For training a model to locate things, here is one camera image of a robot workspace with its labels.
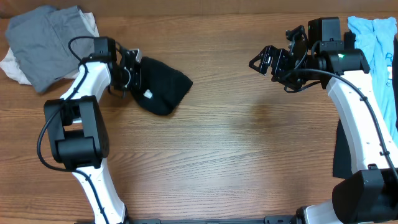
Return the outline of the black polo shirt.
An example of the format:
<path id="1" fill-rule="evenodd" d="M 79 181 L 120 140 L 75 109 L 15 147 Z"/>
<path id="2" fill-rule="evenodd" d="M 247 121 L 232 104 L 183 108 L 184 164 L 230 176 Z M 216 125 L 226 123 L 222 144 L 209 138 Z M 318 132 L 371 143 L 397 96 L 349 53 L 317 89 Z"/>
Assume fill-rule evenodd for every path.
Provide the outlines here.
<path id="1" fill-rule="evenodd" d="M 151 113 L 167 116 L 193 85 L 182 72 L 153 58 L 141 59 L 141 89 L 131 90 L 137 104 Z"/>

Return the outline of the grey folded trousers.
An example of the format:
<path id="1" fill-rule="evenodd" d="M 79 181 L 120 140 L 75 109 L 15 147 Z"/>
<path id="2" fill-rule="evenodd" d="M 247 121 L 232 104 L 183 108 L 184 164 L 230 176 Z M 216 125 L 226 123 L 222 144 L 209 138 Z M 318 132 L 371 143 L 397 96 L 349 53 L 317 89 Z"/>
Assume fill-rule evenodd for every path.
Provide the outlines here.
<path id="1" fill-rule="evenodd" d="M 37 93 L 78 75 L 78 59 L 94 52 L 78 6 L 40 6 L 9 21 L 5 36 L 19 67 Z"/>

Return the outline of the light blue t-shirt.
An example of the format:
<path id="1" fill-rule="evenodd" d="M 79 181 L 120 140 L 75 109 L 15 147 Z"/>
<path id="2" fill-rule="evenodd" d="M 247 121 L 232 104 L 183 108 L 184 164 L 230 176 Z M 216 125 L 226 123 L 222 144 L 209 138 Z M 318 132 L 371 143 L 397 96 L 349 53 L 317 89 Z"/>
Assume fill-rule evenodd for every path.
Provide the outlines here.
<path id="1" fill-rule="evenodd" d="M 397 113 L 392 84 L 392 61 L 397 21 L 364 19 L 351 16 L 348 28 L 355 35 L 354 47 L 361 49 L 371 69 L 372 85 L 377 105 L 393 141 L 397 143 Z"/>

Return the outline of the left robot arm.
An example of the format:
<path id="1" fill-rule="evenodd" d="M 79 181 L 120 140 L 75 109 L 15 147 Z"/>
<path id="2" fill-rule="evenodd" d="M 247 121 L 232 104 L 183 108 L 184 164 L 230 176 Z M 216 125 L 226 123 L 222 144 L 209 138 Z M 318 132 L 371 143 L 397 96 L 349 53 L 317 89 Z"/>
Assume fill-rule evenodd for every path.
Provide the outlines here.
<path id="1" fill-rule="evenodd" d="M 109 137 L 99 101 L 112 88 L 123 93 L 141 85 L 139 49 L 126 49 L 108 37 L 93 38 L 94 51 L 78 57 L 78 76 L 57 100 L 44 104 L 45 124 L 37 140 L 37 155 L 48 135 L 53 159 L 80 183 L 94 213 L 94 223 L 129 223 L 108 168 Z"/>

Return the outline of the black garment under pile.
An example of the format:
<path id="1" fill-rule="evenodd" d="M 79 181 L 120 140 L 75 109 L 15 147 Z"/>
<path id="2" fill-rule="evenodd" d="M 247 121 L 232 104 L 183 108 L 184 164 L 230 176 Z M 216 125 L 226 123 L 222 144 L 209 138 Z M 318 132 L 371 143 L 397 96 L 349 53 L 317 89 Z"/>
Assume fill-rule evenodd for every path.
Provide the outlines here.
<path id="1" fill-rule="evenodd" d="M 392 77 L 389 79 L 394 90 L 395 109 L 397 111 L 397 37 L 394 37 L 394 56 L 389 58 L 392 60 Z M 336 144 L 333 158 L 333 177 L 348 179 L 352 176 L 351 171 L 351 155 L 349 145 L 342 126 L 338 121 L 336 129 Z"/>

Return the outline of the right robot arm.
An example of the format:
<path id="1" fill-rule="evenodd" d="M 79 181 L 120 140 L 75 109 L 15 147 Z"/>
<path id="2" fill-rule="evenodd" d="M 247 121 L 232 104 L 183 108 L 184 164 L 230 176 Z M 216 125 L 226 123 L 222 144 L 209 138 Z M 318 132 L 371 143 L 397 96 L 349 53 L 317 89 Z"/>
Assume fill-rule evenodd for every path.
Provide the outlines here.
<path id="1" fill-rule="evenodd" d="M 266 223 L 380 223 L 397 219 L 397 147 L 377 105 L 362 50 L 345 44 L 337 17 L 321 17 L 285 33 L 289 46 L 264 47 L 249 66 L 270 73 L 288 93 L 316 84 L 334 102 L 349 146 L 351 176 L 331 199 Z"/>

